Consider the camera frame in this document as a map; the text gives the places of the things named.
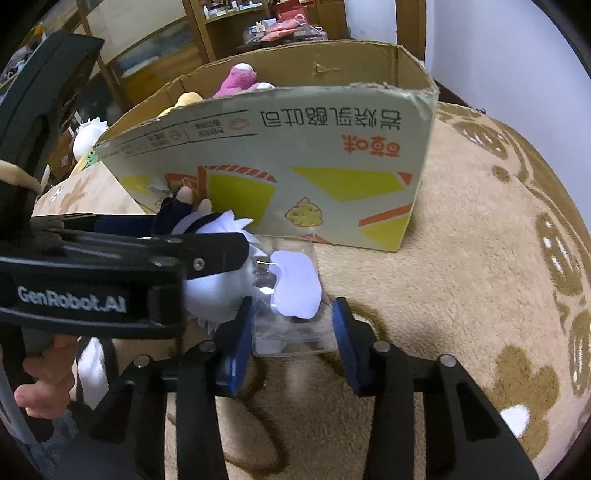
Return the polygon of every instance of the human hand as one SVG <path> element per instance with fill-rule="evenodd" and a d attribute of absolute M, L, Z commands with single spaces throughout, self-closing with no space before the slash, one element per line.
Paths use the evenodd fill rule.
<path fill-rule="evenodd" d="M 181 187 L 174 197 L 165 198 L 152 226 L 153 235 L 170 235 L 178 223 L 193 211 L 193 190 Z M 196 210 L 201 215 L 212 212 L 212 203 L 204 199 Z"/>
<path fill-rule="evenodd" d="M 27 409 L 30 417 L 53 420 L 66 411 L 74 386 L 72 365 L 77 351 L 77 337 L 54 335 L 53 346 L 41 356 L 24 359 L 24 371 L 37 381 L 18 387 L 14 400 L 19 407 Z"/>

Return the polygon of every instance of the white wall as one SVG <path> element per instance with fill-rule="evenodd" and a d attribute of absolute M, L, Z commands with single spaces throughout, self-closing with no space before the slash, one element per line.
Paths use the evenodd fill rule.
<path fill-rule="evenodd" d="M 591 79 L 531 0 L 427 0 L 427 68 L 517 129 L 591 230 Z"/>
<path fill-rule="evenodd" d="M 105 63 L 152 32 L 185 16 L 181 0 L 105 0 L 88 14 L 93 36 L 105 39 Z"/>
<path fill-rule="evenodd" d="M 395 0 L 345 0 L 352 38 L 396 43 Z"/>

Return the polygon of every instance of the clear plastic bag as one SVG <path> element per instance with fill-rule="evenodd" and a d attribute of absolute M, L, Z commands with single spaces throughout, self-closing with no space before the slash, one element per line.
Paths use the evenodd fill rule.
<path fill-rule="evenodd" d="M 272 306 L 277 284 L 276 276 L 269 270 L 272 253 L 279 250 L 303 253 L 312 260 L 317 271 L 313 243 L 294 238 L 258 238 L 261 241 L 261 254 L 253 258 L 256 278 L 252 336 L 254 355 L 297 356 L 336 350 L 332 307 L 324 292 L 317 313 L 310 319 L 281 315 Z"/>
<path fill-rule="evenodd" d="M 251 43 L 256 43 L 262 41 L 262 39 L 268 35 L 269 33 L 273 32 L 273 27 L 275 25 L 262 25 L 261 27 L 257 28 L 256 25 L 248 27 L 244 33 L 242 34 L 242 38 L 244 40 L 244 44 L 248 45 Z M 304 41 L 304 40 L 327 40 L 328 37 L 326 36 L 326 32 L 321 27 L 313 27 L 312 25 L 308 25 L 307 23 L 302 23 L 296 28 L 292 28 L 289 30 L 288 36 L 293 35 L 293 40 L 296 41 Z"/>

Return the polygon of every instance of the pink fabric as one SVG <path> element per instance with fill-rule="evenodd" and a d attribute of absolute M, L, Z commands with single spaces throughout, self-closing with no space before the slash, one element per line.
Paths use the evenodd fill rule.
<path fill-rule="evenodd" d="M 214 98 L 234 95 L 243 90 L 248 90 L 256 80 L 256 72 L 249 70 L 239 70 L 236 67 L 230 69 L 230 74 L 226 80 L 223 81 L 219 91 L 213 96 Z"/>
<path fill-rule="evenodd" d="M 299 27 L 300 25 L 301 22 L 299 20 L 296 20 L 295 18 L 289 18 L 284 22 L 273 24 L 270 28 L 267 29 L 267 33 L 272 33 L 277 30 L 291 30 L 293 28 Z"/>
<path fill-rule="evenodd" d="M 279 38 L 288 37 L 293 32 L 297 31 L 296 28 L 291 28 L 289 30 L 276 30 L 274 32 L 268 33 L 265 35 L 261 41 L 273 41 L 278 40 Z"/>

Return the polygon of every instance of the stuffed animal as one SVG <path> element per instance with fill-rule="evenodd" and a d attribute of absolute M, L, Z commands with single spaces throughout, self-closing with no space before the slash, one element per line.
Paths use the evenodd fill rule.
<path fill-rule="evenodd" d="M 242 299 L 256 295 L 254 259 L 266 258 L 267 253 L 270 260 L 264 263 L 276 278 L 276 285 L 268 293 L 271 295 L 269 306 L 276 309 L 273 312 L 303 319 L 311 319 L 316 315 L 320 308 L 322 288 L 309 257 L 302 252 L 261 250 L 261 241 L 244 230 L 252 223 L 252 219 L 235 219 L 231 210 L 212 213 L 212 204 L 208 199 L 200 202 L 195 212 L 192 212 L 192 207 L 193 191 L 183 186 L 176 196 L 167 197 L 162 202 L 162 208 L 154 217 L 152 234 L 239 232 L 250 243 L 250 260 L 239 270 L 187 281 L 185 310 L 197 320 L 198 325 L 211 334 L 220 324 L 236 317 Z"/>
<path fill-rule="evenodd" d="M 96 141 L 108 128 L 107 122 L 101 122 L 99 117 L 78 127 L 72 146 L 72 152 L 77 162 L 92 150 Z"/>
<path fill-rule="evenodd" d="M 268 82 L 255 83 L 256 72 L 248 63 L 238 63 L 230 69 L 230 73 L 213 98 L 235 95 L 253 90 L 275 88 Z"/>
<path fill-rule="evenodd" d="M 195 92 L 184 93 L 180 97 L 178 97 L 176 105 L 168 107 L 166 110 L 162 111 L 158 115 L 158 118 L 166 115 L 167 113 L 169 113 L 171 110 L 173 110 L 175 108 L 178 108 L 181 106 L 187 106 L 187 105 L 191 105 L 192 103 L 199 103 L 199 102 L 203 102 L 203 97 L 201 97 L 201 95 L 199 95 L 198 93 L 195 93 Z"/>

